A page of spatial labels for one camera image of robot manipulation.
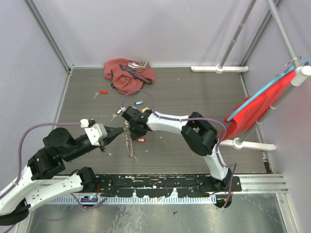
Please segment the key with red white tag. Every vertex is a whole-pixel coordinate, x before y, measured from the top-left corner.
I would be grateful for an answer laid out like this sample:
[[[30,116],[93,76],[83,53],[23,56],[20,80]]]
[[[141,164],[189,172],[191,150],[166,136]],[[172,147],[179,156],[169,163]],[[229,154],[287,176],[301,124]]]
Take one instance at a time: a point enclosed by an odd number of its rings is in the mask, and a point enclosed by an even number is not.
[[[145,138],[138,138],[137,142],[144,143],[144,142],[146,142],[146,139]]]

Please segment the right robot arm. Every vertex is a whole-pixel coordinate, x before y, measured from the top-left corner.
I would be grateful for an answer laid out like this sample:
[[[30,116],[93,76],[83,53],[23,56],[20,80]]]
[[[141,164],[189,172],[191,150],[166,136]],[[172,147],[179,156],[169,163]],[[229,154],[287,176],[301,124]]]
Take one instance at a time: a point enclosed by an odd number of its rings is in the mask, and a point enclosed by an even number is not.
[[[173,116],[154,110],[143,113],[135,107],[120,109],[122,117],[129,124],[131,138],[136,140],[147,132],[164,131],[180,135],[193,153],[204,158],[218,191],[233,191],[234,171],[226,165],[220,153],[221,139],[217,130],[210,124],[213,119],[204,118],[200,113],[193,112],[189,116]]]

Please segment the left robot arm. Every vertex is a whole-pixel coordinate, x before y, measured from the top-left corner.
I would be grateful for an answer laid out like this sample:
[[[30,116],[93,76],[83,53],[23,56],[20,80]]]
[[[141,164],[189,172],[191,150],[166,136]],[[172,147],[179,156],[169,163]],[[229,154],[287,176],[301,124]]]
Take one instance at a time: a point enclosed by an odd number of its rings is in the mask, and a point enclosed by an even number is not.
[[[93,192],[98,179],[90,167],[83,167],[57,183],[39,188],[65,170],[65,162],[87,154],[97,148],[101,151],[123,128],[94,124],[85,128],[85,134],[73,138],[65,128],[56,128],[43,138],[44,147],[32,156],[21,174],[0,193],[0,224],[10,226],[27,218],[40,206],[62,195],[75,192]]]

